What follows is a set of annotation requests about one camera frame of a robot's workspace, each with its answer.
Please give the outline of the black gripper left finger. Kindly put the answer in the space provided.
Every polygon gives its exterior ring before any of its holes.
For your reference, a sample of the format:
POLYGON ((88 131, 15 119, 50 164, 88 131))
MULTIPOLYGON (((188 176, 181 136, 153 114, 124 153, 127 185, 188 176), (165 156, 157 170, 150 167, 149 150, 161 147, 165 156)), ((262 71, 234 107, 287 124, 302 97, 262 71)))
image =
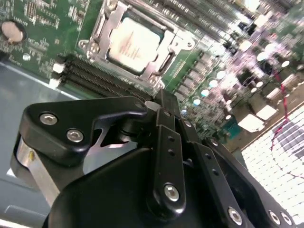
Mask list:
POLYGON ((32 104, 21 117, 12 169, 38 188, 51 208, 70 183, 147 149, 147 207, 155 216, 178 216, 186 193, 181 136, 169 95, 160 91, 153 102, 121 96, 32 104))

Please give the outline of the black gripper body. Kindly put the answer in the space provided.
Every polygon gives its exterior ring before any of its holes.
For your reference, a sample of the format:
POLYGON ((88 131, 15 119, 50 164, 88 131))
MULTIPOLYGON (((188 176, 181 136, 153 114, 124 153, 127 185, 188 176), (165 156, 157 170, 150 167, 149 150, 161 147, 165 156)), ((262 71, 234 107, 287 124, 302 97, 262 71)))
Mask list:
POLYGON ((186 208, 161 221, 146 203, 151 151, 129 152, 70 183, 57 197, 46 228, 221 228, 215 206, 193 167, 184 164, 186 208))

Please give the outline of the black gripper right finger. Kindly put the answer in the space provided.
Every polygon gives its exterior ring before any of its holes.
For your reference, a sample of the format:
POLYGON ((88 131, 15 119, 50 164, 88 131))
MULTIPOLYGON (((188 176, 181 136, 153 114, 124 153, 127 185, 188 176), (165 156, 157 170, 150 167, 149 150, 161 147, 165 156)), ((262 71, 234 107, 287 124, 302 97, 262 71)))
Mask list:
POLYGON ((181 117, 176 96, 168 101, 178 122, 186 158, 215 208, 218 228, 293 228, 295 222, 248 170, 215 139, 200 140, 193 124, 181 117))

